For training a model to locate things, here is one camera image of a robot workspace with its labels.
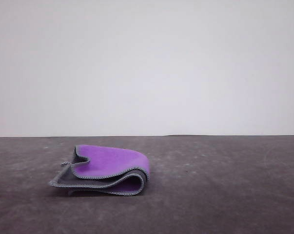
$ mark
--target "gray floor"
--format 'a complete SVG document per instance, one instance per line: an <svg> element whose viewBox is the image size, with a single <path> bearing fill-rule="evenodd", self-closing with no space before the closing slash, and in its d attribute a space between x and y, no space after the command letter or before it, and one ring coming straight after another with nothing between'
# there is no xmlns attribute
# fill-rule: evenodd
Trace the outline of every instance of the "gray floor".
<svg viewBox="0 0 294 234"><path fill-rule="evenodd" d="M48 186L74 145L140 151L137 196ZM0 138L0 234L294 234L294 136Z"/></svg>

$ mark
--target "cloth fold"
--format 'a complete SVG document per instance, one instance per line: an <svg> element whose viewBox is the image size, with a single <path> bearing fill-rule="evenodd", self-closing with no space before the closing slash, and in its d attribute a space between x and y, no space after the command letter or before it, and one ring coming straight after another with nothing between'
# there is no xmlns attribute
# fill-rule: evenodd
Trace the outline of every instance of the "cloth fold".
<svg viewBox="0 0 294 234"><path fill-rule="evenodd" d="M77 145L72 162L49 185L74 191L136 195L149 180L149 160L140 152L93 145Z"/></svg>

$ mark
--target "white backdrop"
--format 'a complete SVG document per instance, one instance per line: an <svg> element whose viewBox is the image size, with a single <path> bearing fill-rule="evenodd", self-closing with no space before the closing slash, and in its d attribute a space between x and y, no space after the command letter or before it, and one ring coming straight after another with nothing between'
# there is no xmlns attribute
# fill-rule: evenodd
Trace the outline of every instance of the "white backdrop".
<svg viewBox="0 0 294 234"><path fill-rule="evenodd" d="M0 0L0 137L294 134L294 0Z"/></svg>

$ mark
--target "purple felt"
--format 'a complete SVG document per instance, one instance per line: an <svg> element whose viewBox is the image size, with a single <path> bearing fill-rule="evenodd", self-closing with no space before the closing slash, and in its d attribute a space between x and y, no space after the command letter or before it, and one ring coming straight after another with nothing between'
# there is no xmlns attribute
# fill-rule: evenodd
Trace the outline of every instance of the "purple felt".
<svg viewBox="0 0 294 234"><path fill-rule="evenodd" d="M77 176L112 177L129 169L139 168L149 174L149 160L140 152L94 145L76 146L78 156L89 159L86 164L73 167Z"/></svg>
<svg viewBox="0 0 294 234"><path fill-rule="evenodd" d="M134 192L137 191L141 186L141 182L137 177L131 177L120 184L117 184L113 187L105 189L110 192Z"/></svg>

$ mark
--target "fabric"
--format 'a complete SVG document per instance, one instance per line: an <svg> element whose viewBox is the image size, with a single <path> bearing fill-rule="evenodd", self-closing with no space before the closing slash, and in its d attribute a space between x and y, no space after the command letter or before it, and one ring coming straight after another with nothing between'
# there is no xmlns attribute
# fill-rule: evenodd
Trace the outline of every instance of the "fabric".
<svg viewBox="0 0 294 234"><path fill-rule="evenodd" d="M117 195L140 193L149 179L149 160L140 152L92 146L75 147L73 160L49 182L51 186Z"/></svg>

